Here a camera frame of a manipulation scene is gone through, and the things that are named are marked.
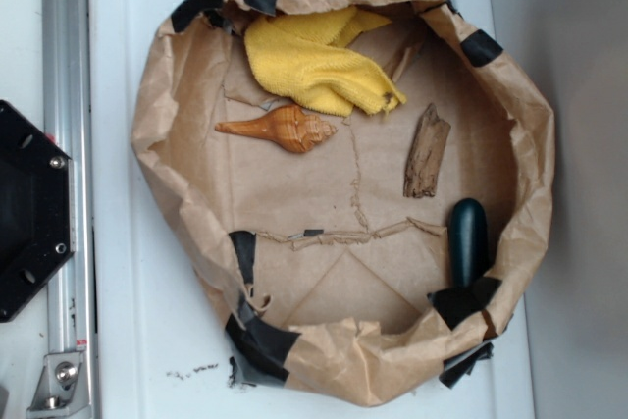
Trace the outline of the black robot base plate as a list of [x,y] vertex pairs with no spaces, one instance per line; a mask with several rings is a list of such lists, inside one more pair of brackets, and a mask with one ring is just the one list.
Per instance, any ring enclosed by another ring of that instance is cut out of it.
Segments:
[[72,159],[1,102],[1,321],[9,323],[73,255]]

